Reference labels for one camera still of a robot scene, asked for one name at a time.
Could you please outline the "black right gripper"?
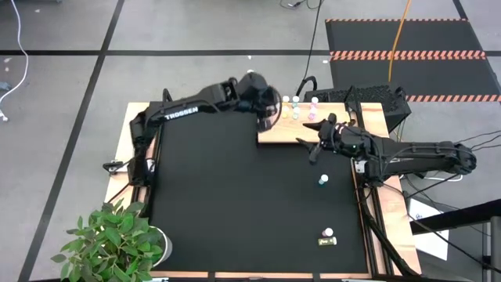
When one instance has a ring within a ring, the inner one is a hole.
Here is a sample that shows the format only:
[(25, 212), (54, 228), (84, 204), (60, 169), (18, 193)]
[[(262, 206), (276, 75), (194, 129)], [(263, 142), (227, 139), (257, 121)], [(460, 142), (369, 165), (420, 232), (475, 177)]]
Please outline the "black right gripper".
[(360, 160), (370, 159), (370, 137), (357, 127), (339, 123), (335, 114), (315, 123), (303, 123), (304, 127), (318, 132), (319, 141), (310, 143), (301, 138), (297, 142), (309, 152), (309, 162), (316, 163), (322, 150)]

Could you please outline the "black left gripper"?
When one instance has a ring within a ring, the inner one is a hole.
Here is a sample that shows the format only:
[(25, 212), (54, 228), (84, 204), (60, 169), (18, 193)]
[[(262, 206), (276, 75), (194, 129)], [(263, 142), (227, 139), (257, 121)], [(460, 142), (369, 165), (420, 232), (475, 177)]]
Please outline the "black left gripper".
[(258, 116), (258, 132), (270, 130), (277, 121), (281, 106), (278, 91), (255, 72), (242, 78), (242, 111)]

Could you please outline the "light wooden shelf board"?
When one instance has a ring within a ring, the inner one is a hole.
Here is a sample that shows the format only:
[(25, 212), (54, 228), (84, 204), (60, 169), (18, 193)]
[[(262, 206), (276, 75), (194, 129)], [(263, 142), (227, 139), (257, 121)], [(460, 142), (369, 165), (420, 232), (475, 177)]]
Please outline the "light wooden shelf board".
[(297, 143), (297, 138), (303, 139), (310, 143), (319, 141), (318, 132), (303, 126), (304, 123), (319, 122), (322, 119), (327, 119), (329, 114), (335, 114), (338, 122), (348, 122), (350, 117), (345, 110), (343, 103), (317, 103), (315, 118), (310, 120), (311, 112), (310, 103), (299, 103), (300, 108), (297, 119), (293, 118), (294, 111), (290, 103), (287, 103), (288, 111), (284, 111), (283, 116), (277, 123), (268, 131), (258, 134), (259, 143)]

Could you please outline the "black perforated computer case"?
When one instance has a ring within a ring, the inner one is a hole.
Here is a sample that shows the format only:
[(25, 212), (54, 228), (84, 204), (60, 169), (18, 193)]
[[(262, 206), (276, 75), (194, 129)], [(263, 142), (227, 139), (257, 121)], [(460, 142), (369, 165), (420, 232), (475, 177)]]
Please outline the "black perforated computer case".
[(389, 132), (396, 129), (412, 113), (405, 99), (404, 89), (393, 89), (390, 85), (309, 91), (305, 93), (304, 101), (310, 102), (314, 97), (320, 103), (380, 103)]

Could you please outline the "black table mat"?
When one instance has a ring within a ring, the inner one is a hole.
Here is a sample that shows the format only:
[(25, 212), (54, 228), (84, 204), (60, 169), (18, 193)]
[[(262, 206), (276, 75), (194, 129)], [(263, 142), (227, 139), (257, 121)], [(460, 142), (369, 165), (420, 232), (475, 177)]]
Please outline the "black table mat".
[[(194, 114), (164, 125), (150, 222), (171, 239), (171, 271), (365, 273), (348, 158), (256, 142), (252, 114)], [(321, 175), (326, 184), (318, 184)], [(337, 245), (319, 246), (325, 228)]]

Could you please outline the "black hazard-striped floor mat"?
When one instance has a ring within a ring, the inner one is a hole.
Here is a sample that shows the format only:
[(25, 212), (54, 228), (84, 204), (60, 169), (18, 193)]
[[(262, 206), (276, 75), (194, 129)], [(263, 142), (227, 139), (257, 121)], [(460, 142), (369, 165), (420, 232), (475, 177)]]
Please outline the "black hazard-striped floor mat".
[(465, 19), (328, 19), (333, 86), (403, 87), (409, 102), (499, 102), (501, 84)]

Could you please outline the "white paper sheet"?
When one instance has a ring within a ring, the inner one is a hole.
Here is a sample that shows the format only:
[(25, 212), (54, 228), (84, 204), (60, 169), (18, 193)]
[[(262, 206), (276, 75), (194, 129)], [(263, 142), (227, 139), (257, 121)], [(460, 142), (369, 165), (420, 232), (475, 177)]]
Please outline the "white paper sheet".
[[(409, 203), (409, 221), (414, 219), (424, 219), (434, 215), (439, 215), (442, 211), (430, 205), (411, 199)], [(422, 233), (413, 236), (416, 248), (438, 259), (446, 261), (448, 259), (449, 245), (434, 233)]]

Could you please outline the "white plant pot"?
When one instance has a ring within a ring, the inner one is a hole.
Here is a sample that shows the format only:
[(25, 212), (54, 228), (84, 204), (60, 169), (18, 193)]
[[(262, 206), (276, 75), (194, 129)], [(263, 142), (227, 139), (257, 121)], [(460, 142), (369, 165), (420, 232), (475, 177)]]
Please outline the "white plant pot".
[(173, 244), (167, 234), (158, 227), (150, 226), (150, 232), (153, 236), (151, 243), (153, 267), (156, 267), (170, 257)]

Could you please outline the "black table clamp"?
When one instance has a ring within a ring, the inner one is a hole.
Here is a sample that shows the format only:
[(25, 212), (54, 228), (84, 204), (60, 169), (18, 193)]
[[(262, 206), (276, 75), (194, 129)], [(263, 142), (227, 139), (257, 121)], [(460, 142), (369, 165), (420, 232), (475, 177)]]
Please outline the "black table clamp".
[(111, 162), (104, 163), (102, 165), (103, 169), (108, 172), (110, 175), (115, 175), (117, 174), (117, 171), (120, 168), (123, 168), (127, 163), (123, 161), (116, 161), (113, 160)]

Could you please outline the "black metal bar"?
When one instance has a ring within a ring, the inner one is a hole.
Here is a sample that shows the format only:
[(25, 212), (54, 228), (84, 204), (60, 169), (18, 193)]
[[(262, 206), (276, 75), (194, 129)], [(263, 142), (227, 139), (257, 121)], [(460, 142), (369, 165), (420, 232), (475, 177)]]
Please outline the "black metal bar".
[(496, 216), (501, 217), (501, 199), (417, 219), (410, 226), (413, 234), (422, 234), (489, 222)]

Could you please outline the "green leafy potted plant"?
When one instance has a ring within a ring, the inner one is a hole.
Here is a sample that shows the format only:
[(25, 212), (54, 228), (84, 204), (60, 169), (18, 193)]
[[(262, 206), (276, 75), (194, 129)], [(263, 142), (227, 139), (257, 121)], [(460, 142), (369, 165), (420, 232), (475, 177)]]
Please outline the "green leafy potted plant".
[(66, 231), (74, 237), (51, 260), (61, 282), (147, 282), (152, 280), (152, 233), (140, 212), (144, 204), (105, 203)]

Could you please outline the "grey metal post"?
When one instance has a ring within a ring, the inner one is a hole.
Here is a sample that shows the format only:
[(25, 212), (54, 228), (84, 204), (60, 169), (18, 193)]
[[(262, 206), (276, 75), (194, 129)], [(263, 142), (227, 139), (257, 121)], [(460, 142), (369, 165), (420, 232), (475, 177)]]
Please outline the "grey metal post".
[(501, 282), (501, 216), (491, 217), (485, 227), (487, 236), (483, 259), (491, 269), (484, 268), (482, 282)]

